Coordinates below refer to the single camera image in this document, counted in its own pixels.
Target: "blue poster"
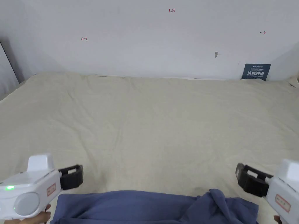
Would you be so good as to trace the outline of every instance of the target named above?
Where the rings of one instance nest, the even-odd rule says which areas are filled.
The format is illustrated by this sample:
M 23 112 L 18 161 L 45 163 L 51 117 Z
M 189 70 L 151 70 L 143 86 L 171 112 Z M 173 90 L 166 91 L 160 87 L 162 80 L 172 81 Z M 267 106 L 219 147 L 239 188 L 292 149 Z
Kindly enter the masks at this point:
M 266 81 L 271 64 L 245 64 L 241 79 L 262 79 Z

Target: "bed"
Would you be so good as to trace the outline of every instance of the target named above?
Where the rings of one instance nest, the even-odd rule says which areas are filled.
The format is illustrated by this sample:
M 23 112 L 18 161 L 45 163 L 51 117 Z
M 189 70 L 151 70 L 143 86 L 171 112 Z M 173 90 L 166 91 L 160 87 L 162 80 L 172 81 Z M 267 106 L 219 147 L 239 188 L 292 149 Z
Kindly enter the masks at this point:
M 273 174 L 299 160 L 299 83 L 40 73 L 0 101 L 0 177 L 52 153 L 84 166 L 72 193 L 142 190 L 197 196 L 218 188 L 275 212 L 238 186 L 238 162 Z

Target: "red handwritten mark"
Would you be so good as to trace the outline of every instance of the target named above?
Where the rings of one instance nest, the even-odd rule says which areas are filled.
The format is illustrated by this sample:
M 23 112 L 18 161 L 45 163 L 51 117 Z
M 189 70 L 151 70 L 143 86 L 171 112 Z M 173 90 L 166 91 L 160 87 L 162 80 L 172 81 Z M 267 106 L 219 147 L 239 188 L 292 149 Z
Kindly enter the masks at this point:
M 88 41 L 86 36 L 85 36 L 85 38 L 83 38 L 83 37 L 81 38 L 81 40 L 84 40 L 84 39 L 86 39 L 86 41 Z

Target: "blue blanket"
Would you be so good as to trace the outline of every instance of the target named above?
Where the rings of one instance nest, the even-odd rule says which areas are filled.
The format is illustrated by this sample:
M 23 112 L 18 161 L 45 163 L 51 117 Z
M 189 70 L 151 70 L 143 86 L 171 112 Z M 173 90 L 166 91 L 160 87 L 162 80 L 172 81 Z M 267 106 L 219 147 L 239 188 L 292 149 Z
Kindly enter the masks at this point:
M 51 224 L 256 224 L 258 205 L 218 189 L 190 197 L 143 191 L 62 194 Z

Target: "red-bordered label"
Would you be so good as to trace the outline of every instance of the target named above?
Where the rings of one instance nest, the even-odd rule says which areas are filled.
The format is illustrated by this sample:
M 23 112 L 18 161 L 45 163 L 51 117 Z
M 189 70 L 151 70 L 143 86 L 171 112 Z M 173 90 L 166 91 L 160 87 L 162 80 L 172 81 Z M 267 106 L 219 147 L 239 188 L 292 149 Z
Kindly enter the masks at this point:
M 282 207 L 287 213 L 290 212 L 291 205 L 288 203 L 283 197 L 281 197 L 279 194 L 276 194 L 275 201 L 277 204 L 279 204 L 280 207 Z
M 47 197 L 49 197 L 54 191 L 56 191 L 56 183 L 48 187 L 47 189 Z

